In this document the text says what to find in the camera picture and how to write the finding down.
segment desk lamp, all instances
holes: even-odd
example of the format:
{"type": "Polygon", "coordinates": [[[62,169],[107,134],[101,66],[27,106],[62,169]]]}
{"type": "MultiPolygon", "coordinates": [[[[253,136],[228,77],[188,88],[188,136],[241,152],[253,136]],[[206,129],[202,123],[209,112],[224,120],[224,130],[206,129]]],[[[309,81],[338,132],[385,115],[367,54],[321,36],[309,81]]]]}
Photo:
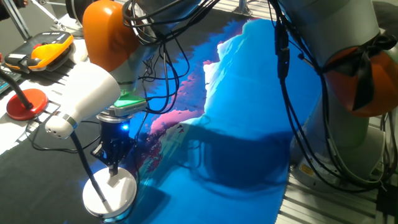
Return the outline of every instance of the desk lamp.
{"type": "MultiPolygon", "coordinates": [[[[61,107],[45,125],[46,132],[56,138],[66,139],[70,136],[78,152],[81,151],[79,156],[90,178],[83,189],[83,203],[92,215],[105,223],[127,217],[136,196],[136,180],[121,167],[118,167],[116,175],[111,174],[108,168],[93,174],[80,143],[76,140],[74,129],[84,119],[100,114],[113,105],[120,95],[119,84],[106,70],[93,63],[79,63],[71,71],[62,95],[61,107]]],[[[109,135],[128,136],[129,131],[123,126],[119,131],[120,133],[115,133],[116,129],[102,126],[101,142],[106,141],[109,135]]]]}

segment white lamp base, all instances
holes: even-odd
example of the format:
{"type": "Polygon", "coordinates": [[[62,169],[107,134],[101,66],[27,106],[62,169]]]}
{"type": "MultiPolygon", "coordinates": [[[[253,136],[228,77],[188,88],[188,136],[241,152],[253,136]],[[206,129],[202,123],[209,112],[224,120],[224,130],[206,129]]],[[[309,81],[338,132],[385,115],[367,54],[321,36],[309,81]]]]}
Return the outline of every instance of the white lamp base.
{"type": "Polygon", "coordinates": [[[131,211],[131,205],[137,193],[135,178],[126,169],[118,169],[118,174],[111,177],[109,169],[101,169],[94,174],[106,201],[102,202],[89,179],[83,189],[83,203],[94,216],[105,223],[118,222],[131,211]]]}

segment white cable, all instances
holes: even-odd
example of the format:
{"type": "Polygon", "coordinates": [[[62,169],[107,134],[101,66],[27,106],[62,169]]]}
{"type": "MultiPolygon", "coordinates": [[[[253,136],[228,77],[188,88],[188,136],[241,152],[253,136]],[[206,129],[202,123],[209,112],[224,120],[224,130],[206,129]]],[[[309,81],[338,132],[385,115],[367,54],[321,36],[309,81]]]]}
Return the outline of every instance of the white cable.
{"type": "MultiPolygon", "coordinates": [[[[328,142],[327,144],[329,144],[329,145],[331,144],[330,149],[332,149],[332,153],[335,154],[336,158],[338,159],[338,162],[343,166],[344,170],[347,171],[348,174],[349,174],[350,176],[354,177],[354,178],[357,179],[358,181],[362,181],[362,182],[367,183],[367,184],[376,184],[376,183],[380,183],[380,182],[381,182],[381,179],[382,179],[382,177],[383,177],[383,175],[381,175],[380,178],[379,178],[378,180],[375,180],[375,181],[365,180],[365,179],[362,179],[362,178],[358,177],[357,175],[353,174],[353,173],[347,168],[346,164],[344,163],[344,161],[342,160],[342,158],[341,158],[341,156],[340,156],[340,153],[339,153],[339,151],[338,151],[338,149],[337,149],[337,147],[336,147],[335,141],[333,140],[333,136],[331,135],[328,122],[326,122],[326,128],[327,128],[327,130],[328,130],[328,132],[329,132],[329,139],[326,140],[326,141],[328,142]]],[[[383,146],[382,146],[382,148],[383,148],[383,153],[384,153],[384,148],[385,148],[385,146],[386,146],[386,141],[384,140],[384,141],[383,141],[383,146]]]]}

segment cable bundle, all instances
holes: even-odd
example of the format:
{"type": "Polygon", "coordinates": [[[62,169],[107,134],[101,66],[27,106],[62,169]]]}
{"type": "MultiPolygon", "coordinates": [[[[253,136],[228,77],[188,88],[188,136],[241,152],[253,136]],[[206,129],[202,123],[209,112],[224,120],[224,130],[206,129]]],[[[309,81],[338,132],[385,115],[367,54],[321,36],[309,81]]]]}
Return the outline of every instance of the cable bundle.
{"type": "MultiPolygon", "coordinates": [[[[269,0],[268,1],[269,5],[269,10],[270,10],[270,15],[271,15],[271,20],[272,24],[275,27],[275,52],[278,55],[278,77],[280,79],[280,85],[282,88],[282,94],[284,97],[285,101],[285,107],[290,123],[290,127],[292,128],[292,131],[294,133],[294,136],[297,140],[298,145],[300,146],[300,149],[303,153],[303,156],[309,166],[312,168],[314,173],[318,176],[318,178],[327,184],[329,187],[344,191],[344,192],[350,192],[350,193],[360,193],[360,192],[366,192],[374,189],[378,189],[382,187],[383,183],[385,183],[387,180],[390,179],[390,177],[394,174],[395,169],[397,168],[397,163],[398,163],[398,150],[397,150],[397,143],[396,139],[394,136],[394,126],[392,122],[392,115],[391,112],[389,113],[389,121],[390,121],[390,129],[391,129],[391,134],[392,134],[392,143],[394,146],[394,158],[393,161],[390,161],[390,156],[388,153],[388,150],[384,150],[385,154],[385,160],[387,162],[384,163],[384,170],[380,178],[377,180],[364,180],[357,175],[353,174],[344,164],[343,160],[341,159],[338,149],[335,146],[333,136],[331,136],[330,129],[329,129],[329,102],[328,102],[328,90],[327,90],[327,85],[326,85],[326,80],[325,77],[323,76],[322,69],[319,67],[317,64],[317,61],[314,59],[314,57],[311,55],[305,44],[303,43],[303,40],[301,38],[300,33],[298,30],[293,26],[292,23],[283,15],[282,10],[279,6],[279,3],[276,0],[269,0]],[[272,14],[271,14],[271,6],[273,6],[275,13],[277,15],[276,18],[276,25],[274,24],[274,21],[272,19],[272,14]],[[296,41],[297,45],[295,45],[293,42],[289,41],[289,36],[287,35],[287,31],[289,31],[290,35],[293,37],[294,41],[296,41]],[[295,111],[293,109],[293,106],[289,100],[289,96],[287,93],[286,89],[286,84],[285,84],[285,79],[287,77],[287,73],[289,70],[289,58],[290,58],[290,53],[289,53],[289,42],[293,45],[295,45],[302,53],[298,56],[300,59],[307,61],[318,73],[318,76],[320,77],[321,84],[322,84],[322,106],[323,106],[323,125],[325,128],[325,144],[326,148],[328,150],[328,154],[330,157],[330,160],[332,161],[333,165],[336,167],[336,170],[338,173],[333,172],[329,168],[324,165],[322,161],[319,160],[319,158],[315,155],[313,152],[309,141],[307,137],[305,136],[305,133],[300,125],[299,120],[297,119],[297,116],[295,114],[295,111]],[[294,122],[298,128],[298,131],[301,135],[299,136],[298,132],[296,131],[296,127],[294,125],[294,122]],[[341,187],[337,187],[331,183],[329,183],[327,180],[325,180],[322,175],[319,174],[319,172],[316,170],[314,165],[312,164],[309,156],[307,155],[307,152],[304,148],[304,144],[302,140],[305,143],[306,148],[308,149],[308,152],[310,155],[314,158],[314,160],[323,168],[325,169],[329,174],[335,176],[336,178],[352,184],[356,187],[361,188],[361,190],[348,190],[348,189],[343,189],[341,187]]],[[[383,116],[383,125],[382,127],[385,127],[385,117],[383,116]]]]}

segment blue cloth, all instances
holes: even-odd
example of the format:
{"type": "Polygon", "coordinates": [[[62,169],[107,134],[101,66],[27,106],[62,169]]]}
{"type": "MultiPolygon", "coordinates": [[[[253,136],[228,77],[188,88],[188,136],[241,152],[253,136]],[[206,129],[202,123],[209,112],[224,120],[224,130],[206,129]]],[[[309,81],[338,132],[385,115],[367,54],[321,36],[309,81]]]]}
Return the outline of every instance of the blue cloth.
{"type": "MultiPolygon", "coordinates": [[[[293,135],[277,78],[274,28],[256,19],[239,34],[242,24],[230,22],[224,33],[193,47],[193,68],[175,108],[147,120],[139,195],[126,223],[275,222],[293,135]]],[[[298,54],[291,49],[287,88],[303,123],[320,81],[298,54]]],[[[179,58],[177,70],[184,66],[179,58]]],[[[164,86],[154,90],[163,92],[164,86]]],[[[132,120],[132,129],[141,119],[132,120]]]]}

